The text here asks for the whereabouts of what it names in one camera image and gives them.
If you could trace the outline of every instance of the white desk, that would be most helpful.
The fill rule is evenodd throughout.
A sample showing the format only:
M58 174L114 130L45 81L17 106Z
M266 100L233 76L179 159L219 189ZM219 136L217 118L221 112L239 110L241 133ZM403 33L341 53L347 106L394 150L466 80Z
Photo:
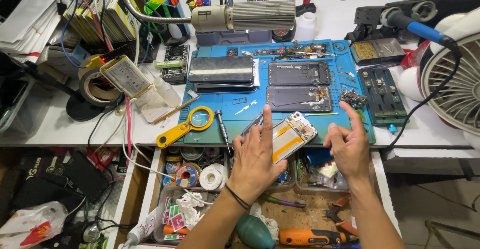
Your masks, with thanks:
M245 2L246 0L234 0L235 2ZM348 32L351 32L356 27L353 24L353 18L357 7L361 6L379 6L384 5L395 0L312 0L317 6L316 15L318 17L318 34L316 39L332 39L340 40L345 37ZM188 6L184 0L181 0L185 15L190 15ZM218 5L218 0L212 0L213 5ZM196 38L192 26L192 37L189 40L190 52L195 50ZM160 46L158 60L163 61L165 47ZM401 68L392 68L392 75L394 80L397 80ZM183 95L184 85L175 86L175 90ZM406 98L402 98L407 109L411 109L417 103ZM47 116L43 121L40 129L36 135L30 139L15 140L15 139L0 139L0 146L78 146L86 145L88 136L92 131L95 123L98 120L86 122L76 122L67 116L65 105L68 96L63 92L57 92L53 102L49 108ZM140 111L134 106L133 110L133 125L134 125L134 141L143 146L154 146L156 137L165 130L172 128L177 124L178 113L173 115L171 122L162 127L161 124L148 124ZM115 130L120 117L109 115L101 121L98 131L92 138L93 145L102 144ZM377 142L373 147L383 148L391 143L394 136L391 135L387 129L375 127L375 135ZM117 133L111 141L110 145L118 145L122 142L122 136ZM436 116L434 111L427 105L421 107L411 118L411 122L407 125L405 132L397 142L399 147L404 148L427 148L427 147L467 147L468 143L465 141L461 130L453 129L444 123Z

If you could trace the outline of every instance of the magnifying lens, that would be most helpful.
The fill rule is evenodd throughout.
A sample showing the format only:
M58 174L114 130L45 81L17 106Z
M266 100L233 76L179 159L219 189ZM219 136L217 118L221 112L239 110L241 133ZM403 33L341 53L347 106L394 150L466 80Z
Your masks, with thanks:
M213 122L213 112L210 108L199 106L188 114L187 120L171 128L157 137L159 148L166 148L168 145L179 140L190 131L206 130Z

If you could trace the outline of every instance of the pliers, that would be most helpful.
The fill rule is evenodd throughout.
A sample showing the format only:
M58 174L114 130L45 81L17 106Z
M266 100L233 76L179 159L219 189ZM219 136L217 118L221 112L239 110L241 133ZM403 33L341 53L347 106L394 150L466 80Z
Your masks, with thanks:
M333 205L325 210L325 216L327 218L332 219L335 222L336 226L343 228L344 230L354 234L355 236L359 236L358 230L354 228L349 222L340 219L337 215L340 208L342 208L346 203L349 203L352 200L351 194L347 194L344 197L340 198L339 200L335 201Z

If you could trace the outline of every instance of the fan grille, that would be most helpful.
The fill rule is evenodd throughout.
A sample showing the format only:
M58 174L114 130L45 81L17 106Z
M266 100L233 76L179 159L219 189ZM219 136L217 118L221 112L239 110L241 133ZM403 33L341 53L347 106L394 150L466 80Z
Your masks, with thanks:
M462 39L458 45L463 55L459 69L429 105L448 123L480 135L480 34ZM431 59L422 74L423 93L432 93L454 64L448 49Z

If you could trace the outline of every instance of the grey tile floor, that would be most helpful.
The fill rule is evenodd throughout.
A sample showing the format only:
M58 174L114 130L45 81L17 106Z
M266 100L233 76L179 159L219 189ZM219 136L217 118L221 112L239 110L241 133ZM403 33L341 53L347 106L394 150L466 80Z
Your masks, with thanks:
M467 206L470 206L473 199L480 194L480 182L466 180L435 182L422 184L422 186ZM390 196L402 238L408 249L423 249L428 237L425 220L480 232L480 213L450 203L421 188L416 186L390 188ZM477 202L477 206L480 207L480 200ZM478 240L445 231L440 232L455 249L480 248ZM428 249L440 248L444 247L433 236Z

